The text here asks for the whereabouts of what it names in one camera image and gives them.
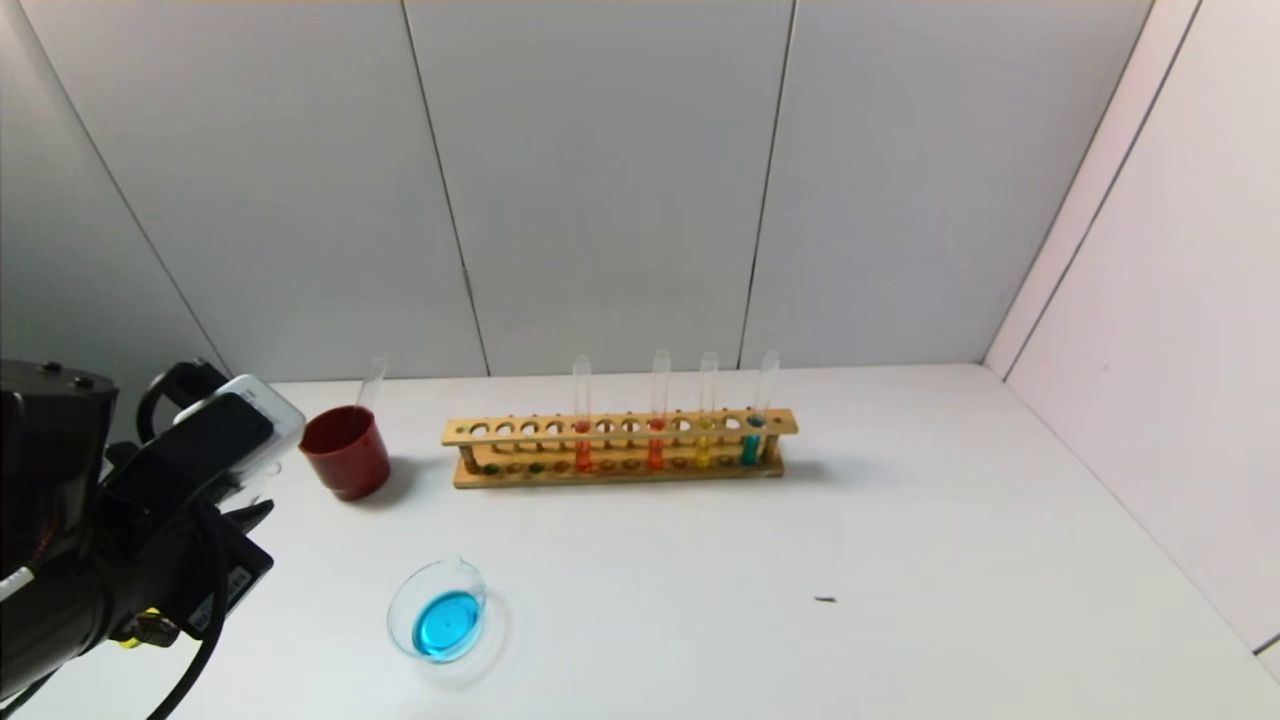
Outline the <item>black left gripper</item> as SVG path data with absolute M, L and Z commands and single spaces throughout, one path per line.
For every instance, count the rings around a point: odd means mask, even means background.
M 111 582 L 111 641 L 202 641 L 212 629 L 215 592 L 228 620 L 238 602 L 273 569 L 250 538 L 274 510 L 270 498 L 221 512 L 191 509 L 141 546 Z

